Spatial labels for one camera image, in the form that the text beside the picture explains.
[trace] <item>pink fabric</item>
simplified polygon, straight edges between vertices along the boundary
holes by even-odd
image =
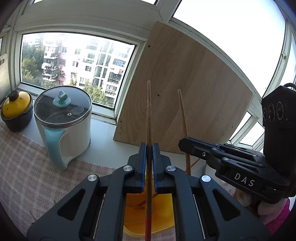
[[[290,213],[289,206],[290,206],[290,199],[288,198],[282,212],[276,217],[276,219],[272,220],[271,222],[265,225],[269,229],[271,235],[273,235],[278,230],[278,228],[283,224],[285,219],[288,217]]]

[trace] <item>black pot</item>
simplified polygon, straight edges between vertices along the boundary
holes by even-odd
[[[19,115],[18,117],[15,117],[12,119],[5,119],[3,117],[2,106],[3,106],[4,102],[2,103],[1,110],[0,110],[1,119],[5,122],[5,124],[9,130],[11,130],[13,132],[21,131],[30,123],[32,116],[33,116],[33,99],[32,99],[31,95],[30,95],[30,99],[31,99],[31,102],[30,102],[28,108],[25,110],[25,112],[22,113],[21,115]]]

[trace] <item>cable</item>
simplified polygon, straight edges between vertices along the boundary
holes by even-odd
[[[296,90],[296,84],[293,83],[287,83],[284,85],[284,87],[293,87]]]

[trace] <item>tree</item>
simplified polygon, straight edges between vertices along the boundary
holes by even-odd
[[[22,59],[29,58],[31,59],[34,56],[36,49],[30,45],[23,45],[22,47]]]
[[[24,58],[22,60],[22,74],[26,75],[28,73],[31,73],[33,77],[37,77],[39,74],[39,70],[37,69],[36,59],[35,57]]]
[[[55,84],[49,80],[44,81],[44,83],[42,84],[42,87],[46,89],[52,88],[54,86]]]
[[[77,85],[77,80],[74,80],[71,78],[69,86],[76,86],[76,85]]]
[[[112,104],[110,104],[110,102],[108,101],[107,97],[101,91],[100,87],[92,86],[89,81],[86,81],[85,86],[83,87],[83,90],[90,95],[93,102],[107,105],[107,106],[112,106]]]
[[[30,45],[24,45],[22,48],[22,59],[31,59],[32,57],[35,58],[36,64],[38,68],[41,68],[41,65],[43,63],[44,59],[44,51],[45,51],[45,46],[39,47],[36,49],[33,46]]]
[[[26,74],[23,73],[22,80],[26,83],[41,86],[41,83],[38,78],[34,78],[31,72],[27,72]]]
[[[41,65],[43,64],[44,51],[45,51],[45,47],[43,46],[39,49],[36,49],[35,52],[33,53],[33,57],[36,59],[36,64],[38,68],[41,68]]]

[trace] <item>checkered tablecloth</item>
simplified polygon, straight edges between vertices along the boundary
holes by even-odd
[[[45,147],[0,121],[0,202],[16,227],[25,235],[38,219],[89,174],[105,176],[114,171],[73,160],[65,171],[51,165]],[[153,240],[175,240],[175,231],[153,235]],[[124,240],[144,240],[124,235]]]

